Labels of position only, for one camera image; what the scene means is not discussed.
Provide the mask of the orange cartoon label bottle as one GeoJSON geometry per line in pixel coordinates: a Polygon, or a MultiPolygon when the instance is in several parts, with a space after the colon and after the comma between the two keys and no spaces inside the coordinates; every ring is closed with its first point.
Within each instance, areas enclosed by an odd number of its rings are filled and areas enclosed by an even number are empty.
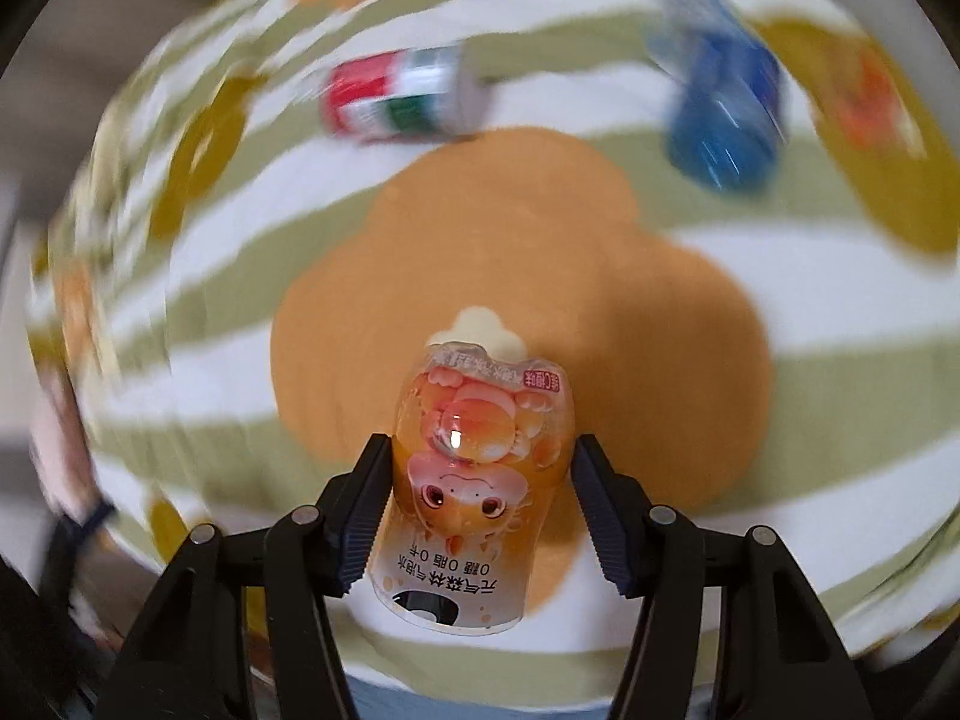
{"type": "Polygon", "coordinates": [[[392,497],[371,561],[377,600],[446,634],[512,628],[573,442],[573,397],[555,362],[428,346],[395,408],[392,497]]]}

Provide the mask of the orange clear plastic cup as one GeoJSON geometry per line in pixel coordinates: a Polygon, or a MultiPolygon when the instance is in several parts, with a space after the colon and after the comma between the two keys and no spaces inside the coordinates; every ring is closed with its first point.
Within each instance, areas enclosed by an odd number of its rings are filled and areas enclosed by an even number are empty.
{"type": "Polygon", "coordinates": [[[923,133],[873,47],[833,41],[815,82],[815,96],[825,121],[854,148],[926,156],[923,133]]]}

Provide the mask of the floral striped blanket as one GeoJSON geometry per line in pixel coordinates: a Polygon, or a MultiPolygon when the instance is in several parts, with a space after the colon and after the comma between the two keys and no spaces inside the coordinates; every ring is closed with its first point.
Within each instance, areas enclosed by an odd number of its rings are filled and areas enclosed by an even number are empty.
{"type": "Polygon", "coordinates": [[[423,349],[565,369],[576,426],[706,527],[784,536],[856,655],[958,616],[958,145],[839,0],[729,0],[782,71],[771,181],[665,154],[661,0],[220,0],[114,96],[37,250],[28,338],[60,511],[161,569],[190,525],[263,527],[389,431],[423,349]],[[877,50],[926,156],[854,148],[815,96],[877,50]],[[360,140],[336,65],[462,44],[471,137],[360,140]]]}

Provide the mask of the blue plastic bottle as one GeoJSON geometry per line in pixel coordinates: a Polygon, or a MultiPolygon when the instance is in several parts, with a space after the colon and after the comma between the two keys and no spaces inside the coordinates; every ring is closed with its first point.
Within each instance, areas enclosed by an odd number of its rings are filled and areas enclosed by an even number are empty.
{"type": "Polygon", "coordinates": [[[652,62],[680,85],[665,154],[685,177],[724,193],[771,181],[784,143],[782,71],[729,0],[661,0],[652,62]]]}

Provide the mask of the red green label bottle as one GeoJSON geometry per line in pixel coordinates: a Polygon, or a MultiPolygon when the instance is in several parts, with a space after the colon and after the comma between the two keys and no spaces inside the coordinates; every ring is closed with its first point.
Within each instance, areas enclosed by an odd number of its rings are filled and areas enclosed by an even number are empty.
{"type": "Polygon", "coordinates": [[[398,49],[347,60],[320,87],[319,112],[335,135],[360,140],[471,137],[490,109],[462,44],[398,49]]]}

